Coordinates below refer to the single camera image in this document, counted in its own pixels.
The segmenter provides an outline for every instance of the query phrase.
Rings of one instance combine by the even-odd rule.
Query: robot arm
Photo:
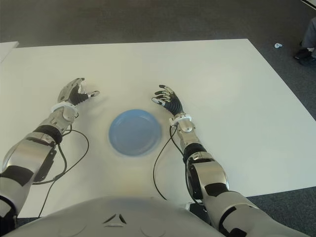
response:
[[[189,192],[194,199],[202,200],[211,225],[228,237],[307,237],[276,222],[243,195],[229,191],[224,169],[201,144],[178,97],[169,87],[160,88],[164,90],[156,92],[152,101],[174,116],[170,123],[178,125]]]
[[[99,94],[98,91],[80,93],[83,80],[79,78],[67,84],[49,117],[6,154],[0,174],[1,232],[14,229],[31,185],[42,181],[48,174],[56,145],[62,142],[62,134],[78,116],[76,105]]]

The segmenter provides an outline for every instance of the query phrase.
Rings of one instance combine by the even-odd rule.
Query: floor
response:
[[[292,58],[315,16],[300,0],[0,0],[0,41],[30,47],[248,38],[316,119],[316,68]],[[277,42],[283,47],[275,49]],[[250,199],[316,237],[316,187]]]

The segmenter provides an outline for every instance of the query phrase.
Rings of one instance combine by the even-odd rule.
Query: blue plate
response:
[[[112,146],[127,156],[139,156],[151,150],[161,139],[161,127],[144,110],[128,110],[112,122],[109,138]]]

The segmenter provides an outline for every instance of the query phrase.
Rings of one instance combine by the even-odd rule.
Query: table surface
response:
[[[89,138],[90,150],[55,183],[43,215],[101,196],[159,197],[152,169],[170,118],[151,102],[159,84],[175,90],[231,190],[255,196],[316,185],[316,123],[247,39],[13,49],[1,64],[0,159],[49,115],[61,88],[78,77],[86,78],[87,91],[101,92],[78,105],[74,123]],[[111,122],[130,109],[152,113],[162,127],[160,144],[145,156],[120,155],[108,139]],[[62,148],[71,165],[86,143],[72,133]],[[62,169],[58,154],[47,178]],[[168,200],[191,201],[181,155],[171,143],[156,177]],[[48,188],[31,188],[20,217],[38,215]]]
[[[0,63],[2,63],[2,61],[10,53],[10,51],[13,48],[17,47],[18,44],[18,41],[0,43]]]

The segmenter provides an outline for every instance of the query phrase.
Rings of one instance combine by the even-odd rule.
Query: black cable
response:
[[[178,149],[178,151],[181,153],[181,155],[183,156],[183,152],[182,150],[179,148],[179,146],[175,143],[175,141],[173,140],[173,135],[171,136],[171,129],[169,130],[169,135],[170,135],[170,138],[171,138],[171,141],[173,142],[174,146]],[[185,178],[186,178],[186,186],[187,186],[187,189],[188,189],[188,193],[190,195],[190,197],[192,198],[192,200],[198,204],[198,205],[202,205],[200,203],[198,203],[198,201],[191,195],[190,193],[190,189],[189,189],[189,184],[188,184],[188,169],[187,169],[187,164],[185,164]]]
[[[64,133],[64,134],[63,134],[63,137],[66,136],[66,135],[68,135],[69,133],[71,133],[71,132],[73,131],[73,125],[70,124],[70,129],[69,129],[69,130],[66,130],[66,131],[69,131],[69,132]]]
[[[156,184],[156,179],[155,179],[155,169],[156,169],[156,164],[157,164],[157,161],[162,153],[162,151],[164,150],[164,148],[167,146],[167,144],[170,142],[170,140],[172,139],[173,135],[176,133],[177,129],[174,130],[173,134],[171,135],[171,126],[169,127],[169,134],[170,134],[170,138],[168,139],[168,141],[165,143],[165,145],[163,146],[162,150],[159,152],[159,155],[157,156],[156,158],[156,161],[155,161],[155,164],[154,164],[154,168],[153,168],[153,181],[154,181],[154,185],[155,185],[155,188],[156,190],[158,191],[158,193],[160,194],[160,196],[167,200],[162,194],[161,192],[159,191],[158,187],[157,187],[157,184]]]
[[[43,209],[44,209],[44,207],[45,207],[45,204],[46,204],[46,201],[47,201],[49,192],[50,192],[51,188],[53,187],[54,183],[56,183],[57,180],[58,180],[58,179],[54,180],[54,182],[50,185],[50,187],[49,187],[49,189],[48,189],[48,192],[47,192],[47,194],[46,194],[46,197],[45,197],[45,201],[44,201],[44,203],[43,203],[43,206],[41,206],[41,210],[40,210],[40,212],[39,212],[38,218],[40,217],[41,213],[43,212]]]
[[[175,143],[175,141],[173,140],[173,136],[171,136],[171,129],[169,130],[169,135],[171,137],[171,141],[174,144],[174,146],[178,149],[178,151],[181,153],[181,155],[183,156],[183,152],[182,150],[178,147],[178,145]]]
[[[69,130],[66,130],[66,131],[68,131],[68,132],[64,133],[64,134],[63,134],[63,137],[66,136],[66,135],[68,135],[68,134],[70,134],[70,133],[73,131],[73,125],[70,124],[70,129],[69,129]],[[56,175],[56,176],[55,176],[53,179],[51,179],[51,180],[43,181],[43,182],[34,182],[32,185],[48,184],[48,183],[51,183],[51,182],[56,181],[59,177],[61,177],[61,176],[63,176],[63,175],[65,174],[66,169],[67,169],[67,160],[66,160],[66,157],[65,157],[65,155],[64,155],[64,153],[63,153],[63,151],[62,151],[62,149],[61,149],[61,147],[60,147],[60,144],[58,144],[57,147],[58,147],[59,153],[61,154],[61,156],[62,156],[62,158],[63,158],[63,161],[64,161],[64,170],[63,170],[60,174]]]
[[[66,130],[66,131],[73,131],[73,132],[77,132],[77,133],[81,134],[81,135],[86,139],[86,141],[87,141],[87,149],[86,149],[85,153],[83,154],[83,156],[82,156],[74,165],[72,165],[68,170],[65,170],[65,172],[60,173],[60,174],[57,175],[52,181],[50,181],[50,182],[53,182],[53,183],[50,185],[50,187],[49,187],[49,189],[48,189],[48,192],[47,192],[46,197],[45,197],[45,201],[44,201],[43,206],[41,207],[41,210],[40,210],[40,213],[39,213],[39,217],[40,217],[41,213],[43,212],[43,209],[44,209],[44,207],[45,207],[45,204],[46,204],[48,195],[49,195],[50,190],[51,190],[51,188],[53,187],[54,183],[55,183],[57,180],[59,180],[61,177],[63,177],[66,173],[68,173],[73,167],[75,167],[75,166],[85,157],[85,155],[86,155],[86,154],[88,153],[88,151],[89,151],[89,146],[90,146],[90,145],[89,145],[89,140],[88,140],[87,136],[85,136],[82,132],[79,132],[79,131],[77,131],[77,130],[73,130],[72,127],[71,127],[71,130]],[[62,157],[64,158],[65,156],[64,156],[64,153],[63,153],[62,150],[61,150],[61,147],[59,146],[58,148],[60,149],[60,152],[61,152],[61,154],[62,154]]]

